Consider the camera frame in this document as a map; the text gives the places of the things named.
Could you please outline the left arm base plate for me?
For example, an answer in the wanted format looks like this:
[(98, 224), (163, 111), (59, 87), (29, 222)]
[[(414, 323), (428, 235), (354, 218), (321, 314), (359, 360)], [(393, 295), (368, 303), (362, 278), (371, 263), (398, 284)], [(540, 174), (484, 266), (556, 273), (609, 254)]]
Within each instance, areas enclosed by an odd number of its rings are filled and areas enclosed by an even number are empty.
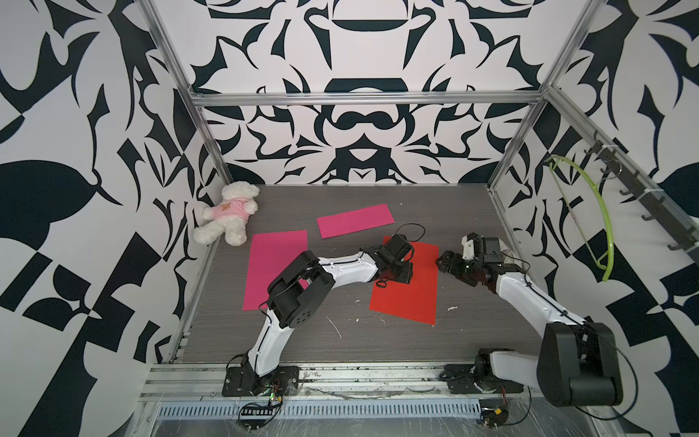
[(297, 389), (299, 380), (300, 368), (297, 366), (280, 366), (267, 375), (258, 376), (246, 364), (227, 369), (221, 394), (227, 398), (262, 396), (272, 391), (285, 394), (288, 389)]

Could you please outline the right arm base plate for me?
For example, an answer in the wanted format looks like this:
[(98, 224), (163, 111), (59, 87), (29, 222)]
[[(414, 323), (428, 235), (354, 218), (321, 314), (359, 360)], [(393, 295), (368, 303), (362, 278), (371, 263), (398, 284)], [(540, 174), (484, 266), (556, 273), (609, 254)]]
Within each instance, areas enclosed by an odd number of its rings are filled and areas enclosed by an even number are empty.
[(451, 394), (524, 393), (522, 384), (499, 379), (477, 364), (446, 364), (439, 375)]

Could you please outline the magenta paper sheet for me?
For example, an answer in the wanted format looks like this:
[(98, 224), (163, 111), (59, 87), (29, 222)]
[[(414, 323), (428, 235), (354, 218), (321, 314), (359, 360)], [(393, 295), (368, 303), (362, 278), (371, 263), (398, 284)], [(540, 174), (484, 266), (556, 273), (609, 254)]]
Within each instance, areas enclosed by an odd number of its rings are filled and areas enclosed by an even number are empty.
[(307, 249), (307, 231), (255, 234), (249, 253), (243, 311), (256, 311), (266, 302), (269, 284)]
[(323, 239), (376, 229), (395, 222), (386, 204), (320, 217), (317, 224)]

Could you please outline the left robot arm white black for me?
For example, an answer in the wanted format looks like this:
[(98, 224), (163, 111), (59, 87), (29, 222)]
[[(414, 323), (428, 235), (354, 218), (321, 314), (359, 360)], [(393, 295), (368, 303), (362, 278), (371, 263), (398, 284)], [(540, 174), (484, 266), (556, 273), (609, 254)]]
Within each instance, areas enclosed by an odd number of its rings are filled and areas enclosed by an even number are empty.
[(355, 283), (408, 284), (413, 254), (414, 247), (403, 234), (340, 258), (302, 252), (268, 287), (265, 322), (241, 362), (244, 374), (256, 387), (269, 384), (293, 331), (311, 319), (331, 291)]

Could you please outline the red square paper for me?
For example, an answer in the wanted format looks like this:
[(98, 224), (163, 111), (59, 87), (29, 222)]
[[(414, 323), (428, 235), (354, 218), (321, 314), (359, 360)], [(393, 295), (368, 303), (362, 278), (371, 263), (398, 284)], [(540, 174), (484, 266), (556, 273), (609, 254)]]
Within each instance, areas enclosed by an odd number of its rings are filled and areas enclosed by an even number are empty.
[(439, 247), (420, 242), (414, 243), (413, 247), (415, 253), (411, 259), (411, 282), (389, 282), (385, 287), (374, 285), (370, 310), (434, 325), (439, 276), (436, 260), (440, 255)]

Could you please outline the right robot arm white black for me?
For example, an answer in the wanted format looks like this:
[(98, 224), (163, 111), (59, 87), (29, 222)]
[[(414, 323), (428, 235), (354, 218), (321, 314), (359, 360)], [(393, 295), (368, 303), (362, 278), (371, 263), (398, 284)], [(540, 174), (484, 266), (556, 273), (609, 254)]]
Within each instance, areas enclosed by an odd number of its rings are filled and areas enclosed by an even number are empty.
[(559, 407), (617, 406), (624, 389), (612, 331), (568, 311), (531, 279), (529, 262), (510, 253), (498, 238), (476, 233), (462, 239), (462, 251), (444, 251), (439, 271), (470, 285), (482, 285), (509, 303), (539, 334), (538, 355), (481, 349), (471, 379), (483, 391), (498, 382), (533, 388)]

